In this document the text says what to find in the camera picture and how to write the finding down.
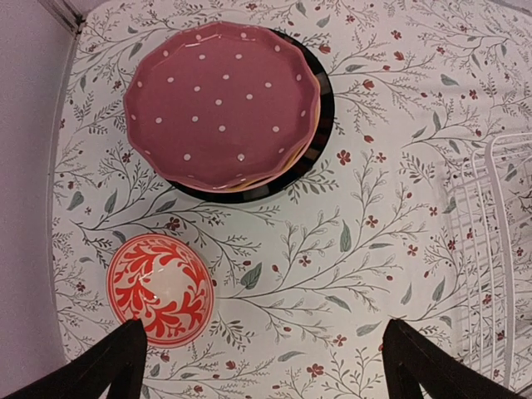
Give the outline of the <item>maroon polka dot plate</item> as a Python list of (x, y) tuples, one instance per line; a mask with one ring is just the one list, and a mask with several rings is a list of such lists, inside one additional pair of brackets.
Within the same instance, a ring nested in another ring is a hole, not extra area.
[(264, 82), (309, 73), (303, 54), (264, 27), (212, 22), (147, 54), (124, 96), (130, 145), (162, 178), (227, 192)]

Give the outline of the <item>yellow polka dot plate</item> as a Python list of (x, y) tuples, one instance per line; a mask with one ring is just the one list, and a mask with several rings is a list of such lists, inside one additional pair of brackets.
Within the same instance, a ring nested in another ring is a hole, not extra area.
[(242, 170), (227, 192), (258, 188), (287, 172), (310, 146), (321, 112), (319, 80), (296, 73), (289, 80), (264, 82), (266, 96), (244, 129), (245, 150), (238, 154)]

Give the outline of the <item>black rimmed white plate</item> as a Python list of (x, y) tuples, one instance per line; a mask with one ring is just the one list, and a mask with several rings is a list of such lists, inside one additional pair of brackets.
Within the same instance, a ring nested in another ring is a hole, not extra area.
[(281, 191), (290, 188), (295, 183), (302, 183), (303, 177), (314, 167), (322, 153), (325, 151), (332, 134), (335, 116), (333, 87), (329, 76), (318, 58), (301, 42), (278, 30), (271, 29), (271, 32), (285, 42), (294, 45), (303, 54), (305, 62), (310, 67), (320, 86), (321, 108), (317, 127), (313, 133), (313, 138), (310, 141), (308, 148), (302, 153), (299, 160), (297, 160), (288, 170), (269, 183), (262, 184), (257, 188), (233, 193), (209, 193), (203, 190), (192, 189), (168, 180), (168, 183), (173, 188), (195, 199), (216, 204), (246, 204), (265, 200), (268, 197), (277, 195)]

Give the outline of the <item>red patterned white bowl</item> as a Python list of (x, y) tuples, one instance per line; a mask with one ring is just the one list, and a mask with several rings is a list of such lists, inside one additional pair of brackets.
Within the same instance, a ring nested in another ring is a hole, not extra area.
[(164, 349), (192, 343), (214, 310), (214, 285), (201, 257), (163, 234), (138, 235), (118, 248), (106, 292), (120, 322), (142, 321), (148, 343)]

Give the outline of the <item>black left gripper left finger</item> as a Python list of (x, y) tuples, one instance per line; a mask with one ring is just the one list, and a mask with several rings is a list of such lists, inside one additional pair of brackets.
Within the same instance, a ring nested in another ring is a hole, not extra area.
[(140, 319), (128, 320), (66, 366), (8, 398), (138, 398), (147, 354)]

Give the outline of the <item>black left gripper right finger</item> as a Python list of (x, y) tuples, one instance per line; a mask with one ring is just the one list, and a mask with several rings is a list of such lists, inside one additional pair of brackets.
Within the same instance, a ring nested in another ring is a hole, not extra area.
[(530, 398), (531, 386), (513, 392), (458, 362), (400, 319), (388, 322), (382, 359), (391, 399)]

